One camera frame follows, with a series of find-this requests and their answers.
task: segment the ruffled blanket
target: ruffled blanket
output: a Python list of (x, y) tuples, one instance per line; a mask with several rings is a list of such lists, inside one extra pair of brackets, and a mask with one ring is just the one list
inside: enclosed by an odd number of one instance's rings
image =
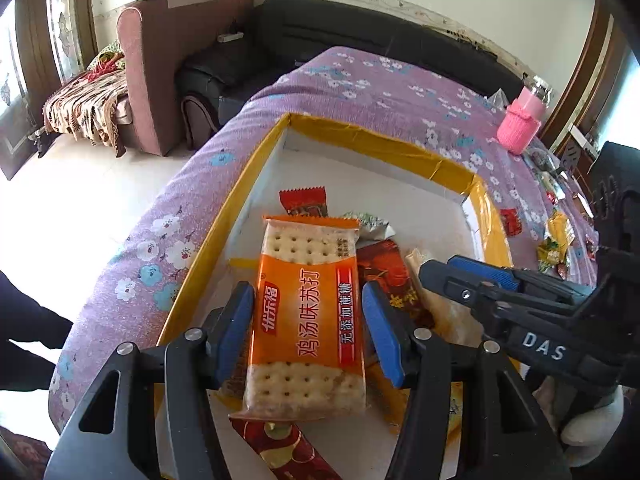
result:
[(122, 156), (125, 148), (118, 136), (113, 115), (118, 98), (127, 93), (126, 70), (107, 73), (89, 81), (82, 73), (53, 94), (42, 110), (48, 132), (85, 137), (102, 142)]

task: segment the metal screw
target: metal screw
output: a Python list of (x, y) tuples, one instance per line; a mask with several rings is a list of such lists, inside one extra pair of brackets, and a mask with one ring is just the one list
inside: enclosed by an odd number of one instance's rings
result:
[(187, 341), (197, 341), (202, 337), (202, 330), (199, 328), (190, 328), (184, 333), (184, 338)]
[(492, 340), (482, 343), (482, 348), (484, 348), (484, 351), (489, 354), (497, 354), (500, 351), (500, 345)]
[(131, 352), (133, 352), (133, 343), (130, 343), (130, 342), (120, 343), (118, 345), (118, 348), (116, 349), (116, 352), (120, 355), (130, 354)]
[(431, 339), (431, 330), (428, 328), (416, 328), (414, 330), (414, 337), (421, 341), (427, 341), (427, 339)]

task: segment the white glove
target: white glove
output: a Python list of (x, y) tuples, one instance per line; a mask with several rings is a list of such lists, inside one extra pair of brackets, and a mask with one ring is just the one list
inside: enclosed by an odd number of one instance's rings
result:
[[(546, 377), (533, 396), (536, 398), (546, 420), (558, 432), (558, 422), (552, 413), (556, 382)], [(622, 386), (618, 386), (613, 400), (607, 406), (596, 408), (572, 418), (560, 434), (560, 440), (569, 447), (564, 456), (570, 467), (580, 467), (594, 460), (616, 432), (624, 408)]]

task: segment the floor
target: floor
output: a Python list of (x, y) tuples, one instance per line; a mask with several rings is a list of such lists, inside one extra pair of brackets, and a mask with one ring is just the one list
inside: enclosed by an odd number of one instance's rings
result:
[[(75, 320), (95, 280), (191, 152), (160, 157), (58, 137), (43, 158), (30, 158), (8, 182), (0, 173), (0, 269), (25, 294)], [(21, 347), (56, 362), (59, 350)], [(47, 392), (0, 391), (0, 425), (58, 441)]]

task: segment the black pants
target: black pants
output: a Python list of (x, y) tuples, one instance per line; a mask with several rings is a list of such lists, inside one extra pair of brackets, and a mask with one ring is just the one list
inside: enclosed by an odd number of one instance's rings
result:
[(9, 339), (62, 348), (72, 325), (21, 293), (0, 272), (0, 390), (48, 390), (55, 365)]

